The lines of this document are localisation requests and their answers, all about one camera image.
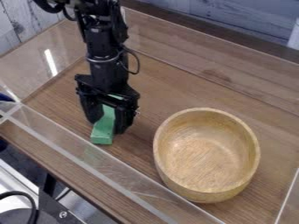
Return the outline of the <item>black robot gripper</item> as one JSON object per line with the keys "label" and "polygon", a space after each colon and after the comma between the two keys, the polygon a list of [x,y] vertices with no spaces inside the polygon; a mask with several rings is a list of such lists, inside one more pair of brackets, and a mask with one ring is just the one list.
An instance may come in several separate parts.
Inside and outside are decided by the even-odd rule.
{"label": "black robot gripper", "polygon": [[138,110],[139,93],[129,86],[129,57],[107,63],[91,63],[91,75],[77,74],[77,93],[90,123],[105,115],[103,105],[115,108],[115,132],[123,134],[134,124]]}

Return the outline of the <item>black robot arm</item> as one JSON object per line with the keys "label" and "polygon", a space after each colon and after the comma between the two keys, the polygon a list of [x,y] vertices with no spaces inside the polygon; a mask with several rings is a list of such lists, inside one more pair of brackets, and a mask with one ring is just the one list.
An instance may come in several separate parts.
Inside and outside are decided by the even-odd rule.
{"label": "black robot arm", "polygon": [[49,13],[63,13],[77,22],[87,46],[89,74],[78,74],[77,93],[91,123],[105,117],[105,107],[115,110],[113,130],[122,134],[134,124],[141,94],[129,84],[133,74],[129,57],[135,52],[126,46],[129,27],[119,0],[33,0]]}

